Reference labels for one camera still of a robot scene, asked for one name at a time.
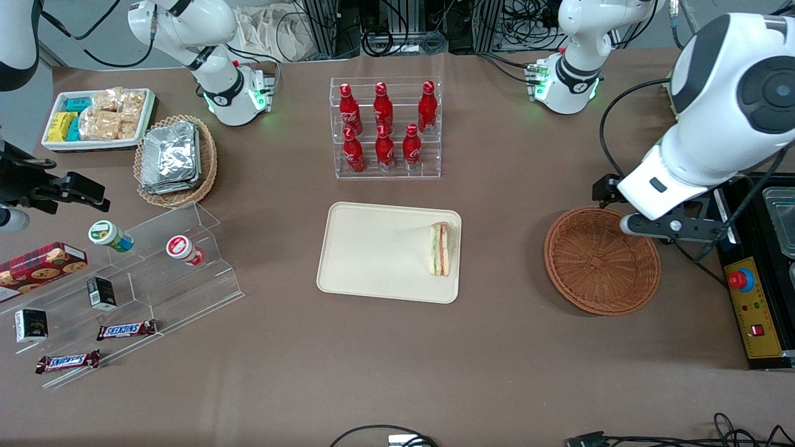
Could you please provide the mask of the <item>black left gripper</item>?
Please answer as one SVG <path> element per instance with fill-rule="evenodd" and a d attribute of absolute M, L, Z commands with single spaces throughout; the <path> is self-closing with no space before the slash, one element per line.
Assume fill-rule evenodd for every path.
<path fill-rule="evenodd" d="M 625 196 L 618 190 L 619 175 L 604 175 L 593 184 L 593 201 L 599 206 L 625 203 Z"/>

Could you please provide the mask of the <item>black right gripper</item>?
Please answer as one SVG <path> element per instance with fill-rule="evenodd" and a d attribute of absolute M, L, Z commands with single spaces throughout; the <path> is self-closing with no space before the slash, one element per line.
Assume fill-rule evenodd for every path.
<path fill-rule="evenodd" d="M 53 180 L 47 171 L 57 167 L 57 162 L 39 159 L 2 142 L 1 150 L 1 204 L 9 207 L 32 207 L 45 213 L 58 210 L 56 201 L 39 198 L 37 190 L 48 192 Z M 59 179 L 60 201 L 88 205 L 100 212 L 109 212 L 111 202 L 105 198 L 106 187 L 79 173 L 67 173 Z"/>

